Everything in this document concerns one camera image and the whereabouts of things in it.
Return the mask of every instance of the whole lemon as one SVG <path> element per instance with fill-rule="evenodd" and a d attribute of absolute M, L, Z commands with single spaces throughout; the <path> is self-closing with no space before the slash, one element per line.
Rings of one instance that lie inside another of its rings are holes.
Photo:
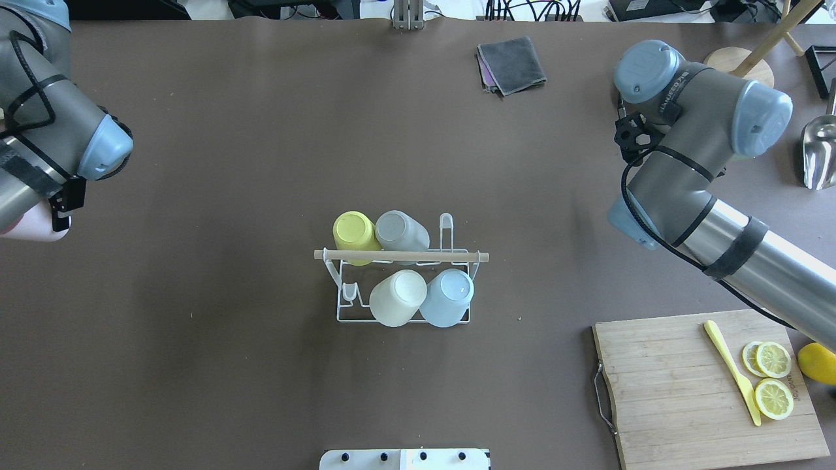
<path fill-rule="evenodd" d="M 810 343 L 798 352 L 798 367 L 814 381 L 836 386 L 836 354 L 819 343 Z"/>

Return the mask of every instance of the white label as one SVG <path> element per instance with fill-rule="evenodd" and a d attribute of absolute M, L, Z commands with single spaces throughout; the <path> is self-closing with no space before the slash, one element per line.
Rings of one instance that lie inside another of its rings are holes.
<path fill-rule="evenodd" d="M 649 1 L 650 0 L 633 0 L 629 5 L 627 5 L 626 11 L 632 12 L 633 10 L 644 10 L 645 7 L 647 7 L 647 2 Z"/>

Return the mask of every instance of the lemon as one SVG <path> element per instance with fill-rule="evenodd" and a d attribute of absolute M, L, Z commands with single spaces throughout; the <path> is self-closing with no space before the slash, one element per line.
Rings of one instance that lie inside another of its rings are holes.
<path fill-rule="evenodd" d="M 755 387 L 757 409 L 773 420 L 782 420 L 793 412 L 793 394 L 781 381 L 763 379 Z"/>
<path fill-rule="evenodd" d="M 767 375 L 758 369 L 757 362 L 755 360 L 755 353 L 757 353 L 756 349 L 760 344 L 760 341 L 753 341 L 748 345 L 743 346 L 743 365 L 746 367 L 746 370 L 750 371 L 754 375 L 757 375 L 758 377 L 766 377 Z"/>
<path fill-rule="evenodd" d="M 786 377 L 792 368 L 789 353 L 774 341 L 764 341 L 755 349 L 755 363 L 761 372 L 774 379 Z"/>
<path fill-rule="evenodd" d="M 798 367 L 814 381 L 836 386 L 836 354 L 819 343 L 810 343 L 798 352 Z"/>

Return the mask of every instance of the knife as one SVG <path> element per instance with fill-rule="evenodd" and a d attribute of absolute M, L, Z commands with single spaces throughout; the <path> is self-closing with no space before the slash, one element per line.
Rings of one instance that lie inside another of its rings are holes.
<path fill-rule="evenodd" d="M 757 409 L 757 405 L 755 405 L 755 390 L 752 388 L 752 383 L 737 369 L 737 364 L 732 359 L 732 353 L 729 352 L 729 347 L 726 345 L 723 333 L 720 332 L 720 328 L 717 327 L 714 320 L 706 321 L 703 326 L 706 327 L 708 337 L 711 338 L 711 342 L 720 351 L 720 356 L 722 356 L 723 361 L 726 362 L 726 365 L 731 371 L 731 376 L 734 377 L 737 388 L 743 394 L 743 400 L 746 402 L 749 414 L 752 415 L 752 421 L 755 423 L 755 426 L 761 426 L 761 412 Z"/>

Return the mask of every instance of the yellow cup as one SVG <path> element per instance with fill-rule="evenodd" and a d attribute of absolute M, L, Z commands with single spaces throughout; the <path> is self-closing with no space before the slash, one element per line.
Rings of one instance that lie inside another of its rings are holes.
<path fill-rule="evenodd" d="M 375 237 L 375 225 L 357 211 L 348 211 L 334 221 L 334 241 L 338 250 L 380 251 L 383 248 Z M 352 261 L 354 266 L 365 266 L 371 261 Z"/>

